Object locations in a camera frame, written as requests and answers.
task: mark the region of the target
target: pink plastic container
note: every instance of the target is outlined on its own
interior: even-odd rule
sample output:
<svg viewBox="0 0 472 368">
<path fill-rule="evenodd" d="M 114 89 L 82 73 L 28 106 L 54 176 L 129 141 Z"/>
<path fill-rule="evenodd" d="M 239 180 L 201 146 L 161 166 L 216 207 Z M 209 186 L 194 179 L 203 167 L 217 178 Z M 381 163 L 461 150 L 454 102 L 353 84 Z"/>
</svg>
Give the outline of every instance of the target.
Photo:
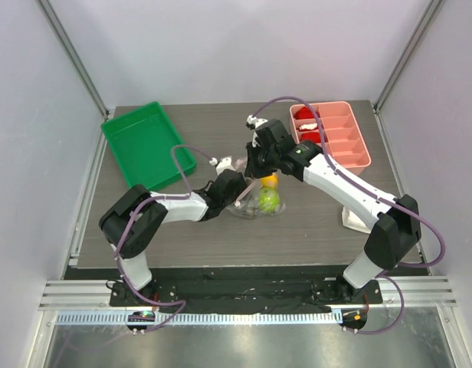
<svg viewBox="0 0 472 368">
<path fill-rule="evenodd" d="M 360 174 L 371 164 L 371 156 L 365 146 L 359 125 L 350 105 L 344 101 L 310 103 L 310 105 L 321 117 L 328 152 L 340 165 L 350 172 L 356 175 Z M 297 128 L 316 122 L 314 119 L 294 119 L 294 114 L 303 107 L 304 105 L 293 105 L 290 107 L 291 133 L 296 143 L 301 141 L 301 137 L 304 134 Z"/>
</svg>

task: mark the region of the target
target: green plastic container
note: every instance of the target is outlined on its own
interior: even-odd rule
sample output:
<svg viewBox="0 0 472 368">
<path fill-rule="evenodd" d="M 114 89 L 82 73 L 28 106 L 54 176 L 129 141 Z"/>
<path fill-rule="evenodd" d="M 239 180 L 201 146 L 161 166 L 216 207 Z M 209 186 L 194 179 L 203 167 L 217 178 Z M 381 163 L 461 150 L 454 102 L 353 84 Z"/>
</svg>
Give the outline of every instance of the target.
<svg viewBox="0 0 472 368">
<path fill-rule="evenodd" d="M 159 103 L 109 120 L 101 129 L 129 187 L 157 190 L 182 178 L 170 150 L 183 141 Z M 188 149 L 178 149 L 176 157 L 186 175 L 194 172 L 197 163 Z"/>
</svg>

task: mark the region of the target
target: plastic bag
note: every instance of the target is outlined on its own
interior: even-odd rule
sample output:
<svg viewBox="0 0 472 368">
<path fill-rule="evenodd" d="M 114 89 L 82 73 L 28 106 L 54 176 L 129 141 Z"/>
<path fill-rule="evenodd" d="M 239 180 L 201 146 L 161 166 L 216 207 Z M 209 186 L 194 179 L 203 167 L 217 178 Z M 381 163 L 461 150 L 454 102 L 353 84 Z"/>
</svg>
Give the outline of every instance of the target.
<svg viewBox="0 0 472 368">
<path fill-rule="evenodd" d="M 244 159 L 237 160 L 236 171 L 244 172 L 245 163 Z M 228 206 L 233 215 L 255 219 L 263 215 L 278 215 L 285 210 L 285 203 L 277 190 L 277 174 L 262 179 L 247 179 L 247 185 L 240 198 Z"/>
</svg>

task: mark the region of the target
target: table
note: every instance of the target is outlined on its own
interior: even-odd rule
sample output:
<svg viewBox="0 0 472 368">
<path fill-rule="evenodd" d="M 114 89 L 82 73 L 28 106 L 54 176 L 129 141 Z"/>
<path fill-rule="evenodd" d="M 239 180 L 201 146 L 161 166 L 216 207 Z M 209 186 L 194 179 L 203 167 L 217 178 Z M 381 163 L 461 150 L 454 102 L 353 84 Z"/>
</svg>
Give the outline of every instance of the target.
<svg viewBox="0 0 472 368">
<path fill-rule="evenodd" d="M 292 103 L 276 103 L 261 117 L 289 121 Z M 372 158 L 361 177 L 372 185 L 398 194 L 398 187 L 369 101 L 350 101 Z M 244 145 L 252 133 L 245 121 L 260 103 L 214 103 L 164 106 L 185 143 L 216 157 L 245 157 Z M 136 107 L 117 107 L 116 116 Z M 198 165 L 189 177 L 193 188 L 205 186 L 215 171 L 194 153 Z M 284 213 L 254 220 L 223 211 L 208 222 L 163 225 L 146 249 L 150 267 L 229 265 L 343 265 L 363 249 L 367 235 L 342 225 L 342 206 L 326 193 L 279 175 L 279 193 L 287 204 Z M 101 215 L 128 189 L 107 146 L 78 259 L 79 268 L 113 268 L 111 247 L 98 228 Z M 161 190 L 186 192 L 182 181 Z M 405 261 L 419 261 L 414 248 Z"/>
</svg>

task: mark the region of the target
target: white backdrop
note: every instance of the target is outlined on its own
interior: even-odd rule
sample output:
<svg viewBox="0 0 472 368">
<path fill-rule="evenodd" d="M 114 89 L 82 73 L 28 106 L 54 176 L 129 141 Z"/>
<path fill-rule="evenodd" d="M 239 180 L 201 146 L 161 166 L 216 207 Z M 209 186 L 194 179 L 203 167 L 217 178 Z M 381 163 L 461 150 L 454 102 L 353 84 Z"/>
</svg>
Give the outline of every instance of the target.
<svg viewBox="0 0 472 368">
<path fill-rule="evenodd" d="M 445 237 L 436 269 L 472 329 L 472 0 L 445 2 L 383 117 L 405 190 Z M 423 234 L 432 260 L 438 241 Z"/>
<path fill-rule="evenodd" d="M 376 100 L 428 0 L 53 0 L 106 104 Z"/>
<path fill-rule="evenodd" d="M 0 2 L 0 368 L 25 366 L 101 121 L 37 4 Z"/>
</svg>

